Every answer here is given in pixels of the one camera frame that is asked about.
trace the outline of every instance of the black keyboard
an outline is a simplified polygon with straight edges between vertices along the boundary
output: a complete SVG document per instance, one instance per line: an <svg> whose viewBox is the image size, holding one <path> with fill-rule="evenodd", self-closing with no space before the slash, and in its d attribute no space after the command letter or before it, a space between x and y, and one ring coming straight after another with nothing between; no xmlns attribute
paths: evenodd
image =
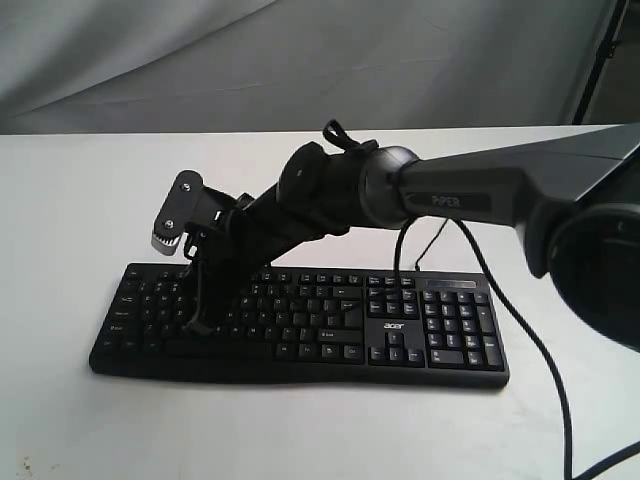
<svg viewBox="0 0 640 480"><path fill-rule="evenodd" d="M487 281L472 273L271 267L216 319L184 328L184 265L131 264L89 356L96 373L208 383L501 387L507 360Z"/></svg>

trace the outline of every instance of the spacebar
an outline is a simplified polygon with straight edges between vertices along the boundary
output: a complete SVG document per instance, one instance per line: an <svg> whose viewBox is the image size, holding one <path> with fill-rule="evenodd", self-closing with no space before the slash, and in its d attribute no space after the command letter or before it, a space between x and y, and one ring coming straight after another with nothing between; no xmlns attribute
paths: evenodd
<svg viewBox="0 0 640 480"><path fill-rule="evenodd" d="M268 343L214 343L197 340L170 340L165 344L167 355L176 357L222 357L262 360L273 356Z"/></svg>

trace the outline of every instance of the gray wall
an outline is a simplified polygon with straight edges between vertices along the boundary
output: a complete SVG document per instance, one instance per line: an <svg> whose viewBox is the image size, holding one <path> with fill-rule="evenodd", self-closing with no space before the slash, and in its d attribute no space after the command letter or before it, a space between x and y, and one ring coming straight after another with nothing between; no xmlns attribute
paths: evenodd
<svg viewBox="0 0 640 480"><path fill-rule="evenodd" d="M570 120L612 2L277 0L5 132L317 130Z"/></svg>

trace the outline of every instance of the black robot arm segment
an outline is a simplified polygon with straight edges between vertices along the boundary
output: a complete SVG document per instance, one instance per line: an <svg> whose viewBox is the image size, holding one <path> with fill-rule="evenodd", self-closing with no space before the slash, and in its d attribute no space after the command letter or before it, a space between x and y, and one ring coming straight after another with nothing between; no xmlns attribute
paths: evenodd
<svg viewBox="0 0 640 480"><path fill-rule="evenodd" d="M323 133L344 153L304 145L255 200L204 187L195 172L176 179L153 243L171 254L188 234L185 254L205 277L198 331L209 331L252 272L302 242L431 215L515 227L533 275L551 271L581 318L640 348L640 296L615 293L640 270L632 268L640 263L640 124L424 161L403 147L360 144L335 121ZM603 276L618 290L603 290Z"/></svg>

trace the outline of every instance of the white table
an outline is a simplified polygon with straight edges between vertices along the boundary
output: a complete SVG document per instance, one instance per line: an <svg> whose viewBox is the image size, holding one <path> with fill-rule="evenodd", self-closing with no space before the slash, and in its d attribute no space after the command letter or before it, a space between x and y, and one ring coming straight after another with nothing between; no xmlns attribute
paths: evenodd
<svg viewBox="0 0 640 480"><path fill-rule="evenodd" d="M357 132L423 158L595 127ZM228 387L94 375L89 350L175 175L258 194L318 133L0 137L0 478L11 480L561 478L546 366L496 303L511 366L499 392L372 386ZM409 233L409 266L440 224ZM515 233L472 225L513 303L564 376L576 472L640 438L640 355L593 332L526 269ZM390 268L396 232L354 230L277 263ZM425 269L478 271L455 226ZM603 478L638 478L633 459Z"/></svg>

